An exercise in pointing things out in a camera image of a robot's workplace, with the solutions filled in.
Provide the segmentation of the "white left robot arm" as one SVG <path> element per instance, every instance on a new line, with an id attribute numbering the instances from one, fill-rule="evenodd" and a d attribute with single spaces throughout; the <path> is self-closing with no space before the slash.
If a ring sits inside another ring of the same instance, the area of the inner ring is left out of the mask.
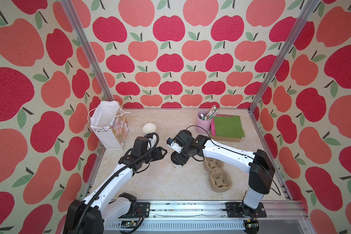
<path id="1" fill-rule="evenodd" d="M 144 163 L 161 160 L 167 151 L 158 146 L 159 135 L 149 133 L 136 138 L 134 146 L 119 160 L 113 173 L 83 200 L 74 200 L 63 228 L 65 234 L 102 234 L 106 227 L 123 215 L 133 215 L 136 197 L 127 193 L 112 201 L 121 187 Z"/>

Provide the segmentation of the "white paper cup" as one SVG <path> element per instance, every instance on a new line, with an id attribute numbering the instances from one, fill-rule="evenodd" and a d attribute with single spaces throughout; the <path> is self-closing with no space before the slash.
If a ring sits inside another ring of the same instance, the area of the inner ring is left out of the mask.
<path id="1" fill-rule="evenodd" d="M 173 167 L 174 167 L 175 169 L 182 169 L 182 168 L 183 168 L 182 165 L 176 165 L 176 164 L 173 164 Z"/>

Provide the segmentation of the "cartoon animal gift bag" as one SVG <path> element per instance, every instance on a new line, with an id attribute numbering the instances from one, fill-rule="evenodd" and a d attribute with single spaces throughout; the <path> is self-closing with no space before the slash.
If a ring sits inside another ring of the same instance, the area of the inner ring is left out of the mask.
<path id="1" fill-rule="evenodd" d="M 124 111 L 117 101 L 101 101 L 88 113 L 87 121 L 106 150 L 123 150 L 130 130 Z"/>

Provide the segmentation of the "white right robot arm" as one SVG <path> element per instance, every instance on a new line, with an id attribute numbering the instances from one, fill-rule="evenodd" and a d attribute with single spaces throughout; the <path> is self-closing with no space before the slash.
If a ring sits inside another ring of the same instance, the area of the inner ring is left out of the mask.
<path id="1" fill-rule="evenodd" d="M 262 198 L 271 190 L 276 171 L 265 151 L 242 151 L 204 135 L 194 138 L 188 130 L 181 130 L 174 138 L 167 139 L 166 143 L 174 150 L 171 154 L 174 165 L 184 166 L 189 158 L 200 156 L 222 161 L 248 173 L 248 189 L 238 212 L 244 217 L 256 216 Z"/>

